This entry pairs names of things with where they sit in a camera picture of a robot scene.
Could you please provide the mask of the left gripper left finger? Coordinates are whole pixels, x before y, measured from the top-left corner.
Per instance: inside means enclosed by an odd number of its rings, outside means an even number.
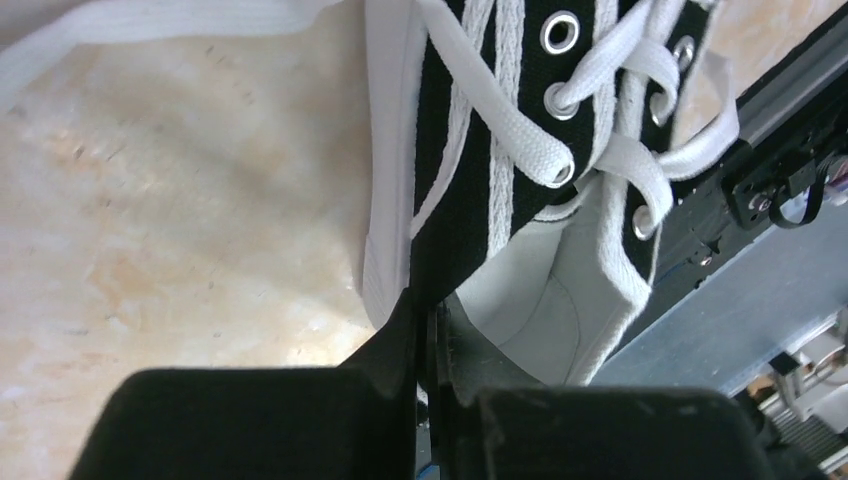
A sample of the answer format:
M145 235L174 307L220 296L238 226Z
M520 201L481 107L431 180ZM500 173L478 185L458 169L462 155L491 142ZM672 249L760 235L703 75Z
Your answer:
M335 367L148 369L114 391L74 479L410 479L413 300Z

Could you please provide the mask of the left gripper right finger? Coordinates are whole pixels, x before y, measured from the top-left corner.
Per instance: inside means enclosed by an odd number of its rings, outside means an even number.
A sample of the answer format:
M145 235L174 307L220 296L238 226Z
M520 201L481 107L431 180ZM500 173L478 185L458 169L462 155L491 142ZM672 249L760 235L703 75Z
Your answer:
M700 388L547 387L455 299L427 313L433 460L445 479L820 479L802 450Z

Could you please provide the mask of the black white sneaker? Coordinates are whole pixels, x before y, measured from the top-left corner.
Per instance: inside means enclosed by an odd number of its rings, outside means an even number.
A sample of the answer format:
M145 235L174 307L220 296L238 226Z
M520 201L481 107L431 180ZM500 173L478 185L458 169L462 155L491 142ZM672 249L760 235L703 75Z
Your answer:
M234 179L254 205L227 215L213 148L196 150L201 241L160 282L144 256L106 245L87 268L102 311L131 326L177 315L202 280L217 321L294 346L306 321L386 322L404 288L457 294L472 323L547 383L587 383L647 303L672 185L716 162L738 118L727 61L705 50L713 1L369 1L373 181L361 306L340 290L340 254L308 261L302 223L270 201L292 180L345 185L270 131L271 96L245 68L218 98L236 125L213 144L247 155Z

